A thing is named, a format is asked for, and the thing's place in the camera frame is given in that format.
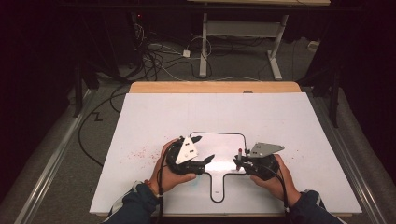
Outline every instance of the black cable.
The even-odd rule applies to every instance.
[[[291,81],[294,81],[294,51],[297,45],[297,40],[294,40],[293,52],[291,54]]]
[[[112,101],[113,100],[113,96],[114,96],[114,94],[116,94],[117,91],[122,89],[124,86],[126,86],[126,85],[118,86],[113,92],[111,92],[111,95],[110,95],[110,105],[113,108],[113,110],[115,110],[117,113],[120,113],[120,111],[118,109],[116,109],[116,107],[113,105],[113,101]]]
[[[227,56],[227,55],[229,55],[229,54],[231,54],[231,53],[233,53],[233,43],[230,43],[231,44],[231,49],[229,49],[226,53],[223,53],[223,54],[217,54],[217,53],[214,53],[214,52],[212,52],[212,55],[214,55],[214,56],[217,56],[217,57],[224,57],[224,56]],[[220,48],[227,48],[226,46],[219,46],[219,45],[214,45],[214,46],[212,46],[213,48],[214,47],[220,47]]]
[[[172,62],[175,62],[175,61],[181,60],[181,59],[185,59],[185,57],[175,58],[175,59],[173,59],[173,60],[171,60],[171,61],[167,61],[167,62],[163,62],[163,63],[172,63]]]
[[[266,167],[266,166],[263,166],[263,165],[259,165],[259,166],[267,169],[268,171],[270,171],[279,180],[280,184],[282,185],[282,189],[283,189],[283,206],[285,208],[286,223],[287,224],[292,224],[292,220],[290,219],[290,216],[289,216],[290,208],[289,208],[289,202],[288,202],[288,193],[286,191],[286,184],[285,184],[285,180],[283,178],[282,171],[279,168],[279,172],[282,175],[282,177],[280,177],[275,171],[273,171],[269,167]]]
[[[104,100],[102,103],[100,103],[95,109],[93,109],[93,110],[88,114],[87,117],[85,117],[85,119],[82,121],[81,125],[80,125],[79,128],[78,128],[78,143],[79,143],[79,146],[80,146],[82,152],[84,152],[84,154],[85,154],[88,158],[90,158],[91,160],[93,160],[94,162],[96,162],[96,163],[97,163],[98,165],[100,165],[101,167],[103,167],[103,164],[102,164],[101,162],[99,162],[97,159],[95,159],[93,156],[91,156],[91,155],[87,152],[87,150],[85,150],[84,146],[82,145],[82,141],[81,141],[81,129],[82,129],[82,127],[84,126],[85,121],[87,121],[88,117],[89,117],[91,114],[93,114],[94,111],[95,111],[97,108],[99,108],[99,107],[100,107],[101,105],[103,105],[105,102],[110,101],[112,98],[119,97],[119,96],[122,96],[122,95],[125,95],[125,93],[117,94],[117,95],[114,95],[114,96],[112,96],[112,97],[109,97],[109,98],[105,99],[105,100]]]
[[[157,61],[158,63],[156,63],[156,64],[163,64],[163,56],[161,55],[161,54],[159,54],[159,53],[156,53],[156,52],[151,52],[155,57],[154,57],[154,59],[155,59],[155,61]]]
[[[146,70],[146,63],[145,63],[145,65],[143,66],[143,72],[145,73],[145,75],[144,75],[143,77],[146,79],[146,81],[149,81],[149,78],[148,78],[148,76],[147,76],[148,72],[147,72],[147,70]]]
[[[257,71],[257,74],[259,75],[259,79],[260,79],[260,71],[262,71],[262,70],[264,70],[266,67],[268,67],[268,65],[271,64],[271,61],[272,61],[273,59],[274,59],[274,58],[272,58],[271,60],[269,60],[269,62],[268,62],[263,68],[261,68],[259,71]]]
[[[151,59],[152,68],[154,69],[154,76],[155,76],[154,81],[157,81],[158,79],[157,65],[155,63],[154,57],[151,54],[148,54],[148,57]]]
[[[161,223],[161,220],[163,218],[163,168],[165,167],[165,159],[166,155],[168,154],[169,150],[174,147],[176,142],[172,143],[163,153],[163,158],[161,159],[161,168],[157,173],[157,183],[158,183],[158,199],[160,201],[160,211],[157,216],[157,224]]]
[[[133,77],[133,76],[137,75],[140,71],[142,71],[142,69],[143,69],[143,60],[141,59],[142,56],[139,55],[139,58],[140,58],[140,60],[138,62],[138,65],[134,69],[134,71],[132,71],[128,75],[126,75],[125,78]]]
[[[171,65],[165,67],[164,69],[168,69],[168,68],[173,67],[174,65],[177,65],[177,64],[179,64],[179,63],[187,63],[187,64],[189,64],[189,65],[190,65],[190,68],[191,68],[192,76],[193,76],[193,77],[196,77],[195,74],[194,74],[193,65],[192,65],[192,63],[189,63],[189,62],[178,62],[178,63],[174,63],[174,64],[171,64]]]
[[[171,41],[171,42],[173,42],[173,43],[175,43],[175,44],[180,45],[181,47],[185,47],[186,44],[188,44],[187,41],[182,40],[182,39],[178,39],[178,38],[173,37],[173,36],[170,36],[170,35],[166,35],[166,34],[158,33],[158,32],[150,32],[150,33],[151,33],[151,34],[154,34],[154,35],[157,35],[157,36],[158,36],[158,39],[164,39],[164,40]]]
[[[219,38],[219,37],[216,37],[216,36],[213,36],[213,37],[215,37],[217,39],[220,39],[220,40],[223,40],[223,41],[226,41],[226,42],[229,42],[231,44],[242,45],[242,47],[235,48],[235,49],[243,49],[243,48],[246,48],[246,47],[257,47],[265,40],[265,38],[257,37],[257,38],[254,38],[254,41],[251,44],[245,44],[245,43],[242,43],[240,41],[231,40],[230,38],[222,39],[222,38]]]

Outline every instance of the white board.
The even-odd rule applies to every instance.
[[[318,191],[332,213],[361,212],[305,93],[127,94],[90,212],[107,214],[136,180],[150,178],[165,143],[192,132],[241,133],[247,148],[284,146],[279,154],[298,190]],[[283,214],[283,203],[248,175],[226,175],[224,188],[214,203],[210,176],[199,175],[164,194],[164,213]]]

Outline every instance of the white table leg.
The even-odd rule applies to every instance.
[[[280,74],[279,67],[276,62],[276,53],[277,53],[277,49],[279,48],[280,41],[282,40],[282,35],[283,35],[283,32],[285,31],[286,22],[288,21],[288,17],[289,17],[289,15],[284,15],[282,17],[282,22],[279,24],[279,28],[277,29],[277,32],[276,32],[274,49],[268,50],[268,52],[267,52],[268,60],[270,61],[270,65],[271,65],[271,69],[274,74],[274,78],[277,81],[282,80],[282,76]]]
[[[201,63],[199,66],[199,76],[206,77],[206,60],[207,60],[207,51],[206,51],[206,34],[207,34],[207,13],[204,13],[203,20],[203,29],[202,29],[202,51],[201,51]]]

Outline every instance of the haptic device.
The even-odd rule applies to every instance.
[[[245,149],[246,156],[242,156],[242,149],[239,155],[235,156],[233,162],[236,167],[243,167],[248,175],[256,175],[262,180],[269,180],[276,176],[279,164],[273,153],[284,149],[283,146],[256,143],[253,149]]]
[[[212,161],[215,155],[211,155],[203,161],[192,161],[198,156],[198,150],[194,143],[201,140],[202,136],[180,137],[166,150],[166,164],[169,169],[178,175],[194,173],[201,175],[205,171],[205,166]]]

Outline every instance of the cord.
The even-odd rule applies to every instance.
[[[170,77],[174,78],[175,80],[178,80],[178,81],[188,81],[188,80],[184,80],[184,79],[181,79],[181,78],[178,78],[178,77],[174,77],[174,76],[173,76],[171,73],[169,73],[168,70],[166,70],[164,67],[162,67],[162,69],[163,69],[163,71],[165,71]]]
[[[260,78],[260,71],[262,71],[262,70],[264,70],[266,67],[268,67],[268,65],[271,64],[271,61],[272,61],[274,58],[272,58],[263,68],[261,68],[261,69],[259,69],[259,71],[257,71],[257,75],[259,76],[259,78]]]
[[[163,153],[163,158],[161,159],[161,168],[157,173],[157,182],[158,182],[158,194],[159,194],[159,201],[160,201],[160,211],[157,216],[157,224],[161,223],[163,218],[163,168],[165,167],[165,159],[166,155],[168,154],[169,150],[174,147],[176,142],[172,143]]]
[[[143,40],[145,39],[145,29],[143,29],[143,27],[137,23],[135,23],[134,25],[139,28],[139,31],[137,33],[137,39],[139,39],[140,34],[142,34],[142,37],[140,38],[140,44],[137,46],[137,48],[140,48],[140,46],[142,46],[144,42]]]
[[[224,77],[224,78],[214,79],[214,80],[211,80],[211,81],[222,81],[222,80],[233,79],[233,78],[243,78],[243,79],[247,79],[247,80],[253,80],[253,81],[260,81],[261,82],[261,80],[259,80],[257,78],[253,78],[253,77]]]
[[[209,40],[207,40],[207,38],[203,38],[201,35],[198,35],[198,36],[196,36],[195,38],[193,38],[193,39],[190,41],[190,44],[192,44],[192,41],[194,41],[194,40],[196,40],[196,39],[199,39],[199,38],[205,40],[206,43],[209,45],[209,53],[206,55],[206,57],[207,57],[207,56],[209,56],[210,53],[212,52],[212,45],[210,44]]]
[[[180,60],[180,59],[188,59],[188,60],[199,60],[200,59],[200,58],[187,58],[187,57],[184,57],[182,53],[179,53],[177,50],[172,49],[170,47],[167,47],[167,46],[165,46],[163,44],[150,44],[150,45],[161,46],[159,49],[152,49],[152,51],[154,51],[154,52],[160,52],[160,53],[164,53],[164,54],[174,54],[174,55],[182,56],[182,57],[176,58],[174,60],[171,60],[171,61],[169,61],[167,63],[170,63],[170,62],[176,61],[176,60]],[[162,48],[170,49],[172,51],[161,51]]]
[[[254,38],[254,40],[253,40],[252,43],[246,44],[246,43],[240,42],[240,41],[246,41],[246,39],[242,39],[242,38],[240,38],[240,41],[235,41],[235,40],[231,40],[231,39],[228,38],[227,36],[226,36],[225,38],[221,38],[221,37],[214,36],[214,35],[208,35],[207,37],[212,37],[212,38],[214,38],[214,39],[218,39],[218,40],[220,40],[220,41],[222,41],[222,42],[226,42],[226,43],[230,44],[230,46],[215,45],[215,44],[213,44],[214,41],[213,41],[213,40],[210,40],[211,43],[212,43],[212,44],[211,44],[212,54],[213,54],[213,49],[214,49],[215,47],[217,47],[217,48],[228,48],[228,47],[230,47],[230,48],[231,48],[231,49],[229,49],[228,52],[226,52],[226,53],[223,53],[223,54],[214,54],[214,56],[226,56],[226,55],[232,53],[234,49],[243,49],[243,48],[246,48],[246,47],[257,47],[257,46],[259,46],[259,45],[266,39],[266,38],[257,37],[257,38]]]
[[[126,86],[126,85],[120,85],[120,86],[118,86],[113,92],[111,92],[111,95],[110,95],[110,105],[111,105],[111,107],[117,112],[117,113],[120,113],[120,110],[118,110],[118,109],[116,109],[116,107],[113,105],[113,96],[114,96],[114,94],[116,94],[116,92],[117,91],[119,91],[120,89],[122,89],[124,86]]]
[[[287,224],[292,224],[292,220],[290,219],[290,216],[289,216],[290,208],[289,208],[289,202],[288,202],[288,193],[286,191],[286,185],[285,185],[285,180],[283,178],[282,171],[279,168],[279,172],[280,172],[280,174],[282,176],[281,177],[275,171],[270,169],[269,167],[266,167],[266,166],[263,166],[263,165],[259,165],[259,166],[267,169],[268,171],[270,171],[279,180],[280,184],[282,185],[282,189],[283,189],[283,206],[285,208],[286,223]]]
[[[87,117],[85,117],[85,119],[82,121],[81,125],[80,125],[79,128],[78,128],[78,143],[79,143],[79,146],[80,146],[82,152],[84,152],[84,154],[85,154],[88,158],[90,158],[92,161],[94,161],[96,164],[98,164],[98,165],[101,166],[101,167],[103,167],[103,164],[102,164],[101,162],[99,162],[96,158],[94,158],[93,156],[91,156],[91,155],[87,152],[87,150],[84,148],[84,146],[82,145],[82,141],[81,141],[81,130],[82,130],[82,127],[84,126],[85,122],[87,121],[87,119],[90,117],[90,115],[92,115],[92,114],[96,114],[96,116],[98,115],[98,112],[94,112],[97,108],[99,108],[99,107],[100,107],[101,105],[103,105],[105,102],[110,101],[111,99],[113,99],[113,98],[115,98],[115,97],[122,96],[122,95],[125,95],[125,93],[120,93],[120,94],[117,94],[117,95],[113,95],[112,97],[109,97],[109,98],[105,99],[105,100],[104,100],[102,103],[100,103],[95,109],[93,109],[93,110],[88,114]]]
[[[294,51],[297,45],[297,40],[294,40],[293,52],[291,54],[291,81],[294,81]]]

